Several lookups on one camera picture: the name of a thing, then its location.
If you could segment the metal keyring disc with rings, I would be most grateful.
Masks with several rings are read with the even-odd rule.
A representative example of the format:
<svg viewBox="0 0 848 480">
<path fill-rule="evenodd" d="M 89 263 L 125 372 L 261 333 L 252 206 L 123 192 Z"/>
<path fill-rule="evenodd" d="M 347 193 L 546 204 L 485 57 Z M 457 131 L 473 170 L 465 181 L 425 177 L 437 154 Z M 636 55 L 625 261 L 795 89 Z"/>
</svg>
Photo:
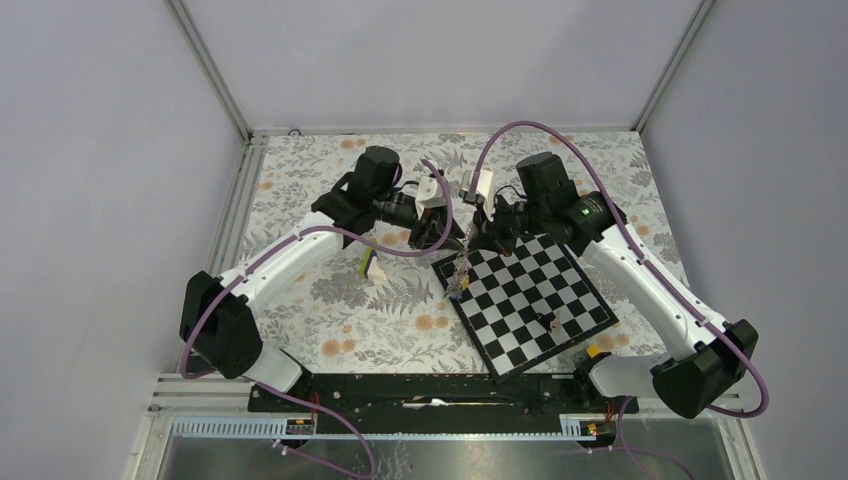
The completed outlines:
<svg viewBox="0 0 848 480">
<path fill-rule="evenodd" d="M 450 299 L 459 299 L 465 291 L 461 289 L 461 282 L 466 276 L 469 277 L 469 270 L 471 268 L 471 262 L 469 260 L 470 243 L 476 233 L 477 228 L 474 224 L 470 224 L 466 230 L 466 238 L 463 240 L 462 248 L 454 260 L 454 273 L 446 289 L 446 296 Z"/>
</svg>

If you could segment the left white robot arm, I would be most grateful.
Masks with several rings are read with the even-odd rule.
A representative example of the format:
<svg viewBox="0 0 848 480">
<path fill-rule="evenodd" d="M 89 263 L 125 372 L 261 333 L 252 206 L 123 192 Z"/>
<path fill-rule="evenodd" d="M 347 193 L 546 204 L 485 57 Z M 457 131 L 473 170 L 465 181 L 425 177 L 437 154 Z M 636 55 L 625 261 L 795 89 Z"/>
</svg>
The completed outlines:
<svg viewBox="0 0 848 480">
<path fill-rule="evenodd" d="M 398 154 L 371 146 L 303 218 L 280 239 L 243 263 L 188 282 L 179 335 L 185 343 L 178 371 L 194 378 L 189 356 L 198 354 L 226 379 L 245 378 L 272 387 L 272 398 L 288 411 L 309 401 L 305 369 L 292 356 L 263 341 L 257 316 L 294 280 L 354 242 L 397 257 L 414 258 L 456 247 L 449 183 L 430 161 L 415 195 L 402 192 Z"/>
</svg>

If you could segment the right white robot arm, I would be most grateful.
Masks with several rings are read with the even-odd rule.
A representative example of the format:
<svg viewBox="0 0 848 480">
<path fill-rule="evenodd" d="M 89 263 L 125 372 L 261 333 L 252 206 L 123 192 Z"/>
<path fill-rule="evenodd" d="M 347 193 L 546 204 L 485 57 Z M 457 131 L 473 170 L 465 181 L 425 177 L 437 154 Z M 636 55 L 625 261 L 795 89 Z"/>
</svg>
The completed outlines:
<svg viewBox="0 0 848 480">
<path fill-rule="evenodd" d="M 728 321 L 708 307 L 643 245 L 624 213 L 600 191 L 578 193 L 552 153 L 520 161 L 524 191 L 509 203 L 488 170 L 464 173 L 460 198 L 474 206 L 473 250 L 512 252 L 519 240 L 549 235 L 611 280 L 650 323 L 665 353 L 590 362 L 573 386 L 575 402 L 597 412 L 613 397 L 657 398 L 693 419 L 749 372 L 759 334 L 746 320 Z"/>
</svg>

